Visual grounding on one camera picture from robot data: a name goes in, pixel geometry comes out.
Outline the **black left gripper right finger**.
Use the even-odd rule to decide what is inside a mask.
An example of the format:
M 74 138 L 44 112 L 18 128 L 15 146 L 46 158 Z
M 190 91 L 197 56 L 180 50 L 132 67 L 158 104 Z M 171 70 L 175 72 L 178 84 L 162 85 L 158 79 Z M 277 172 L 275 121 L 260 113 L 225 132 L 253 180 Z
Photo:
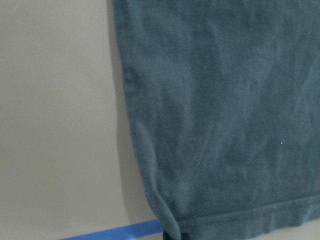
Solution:
M 182 232 L 180 234 L 180 239 L 181 240 L 190 240 L 190 235 L 188 233 L 186 233 L 186 232 Z

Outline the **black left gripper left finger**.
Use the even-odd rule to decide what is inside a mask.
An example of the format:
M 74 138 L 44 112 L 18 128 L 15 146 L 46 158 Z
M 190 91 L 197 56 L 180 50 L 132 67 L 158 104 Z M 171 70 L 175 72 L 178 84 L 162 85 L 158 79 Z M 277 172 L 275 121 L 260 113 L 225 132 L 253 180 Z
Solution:
M 162 238 L 163 240 L 173 240 L 167 231 L 163 231 Z

